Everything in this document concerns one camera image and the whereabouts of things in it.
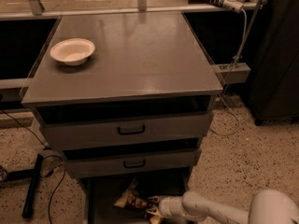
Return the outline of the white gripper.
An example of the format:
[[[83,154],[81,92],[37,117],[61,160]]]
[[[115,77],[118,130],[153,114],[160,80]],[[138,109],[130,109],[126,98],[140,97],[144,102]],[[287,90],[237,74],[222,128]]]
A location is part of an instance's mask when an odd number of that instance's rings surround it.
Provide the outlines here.
[[[152,203],[158,203],[158,210],[163,217],[152,216],[149,219],[150,224],[161,224],[164,217],[182,217],[185,214],[185,209],[180,196],[152,196],[149,197]]]

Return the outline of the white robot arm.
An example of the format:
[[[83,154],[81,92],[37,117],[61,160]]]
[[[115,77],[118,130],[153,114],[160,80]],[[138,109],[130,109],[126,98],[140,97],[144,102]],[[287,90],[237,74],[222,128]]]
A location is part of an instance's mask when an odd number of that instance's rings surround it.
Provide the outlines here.
[[[211,217],[220,224],[299,224],[299,207],[281,191],[263,189],[252,198],[249,210],[210,201],[195,191],[182,196],[154,196],[148,210],[158,217],[181,217],[200,222]]]

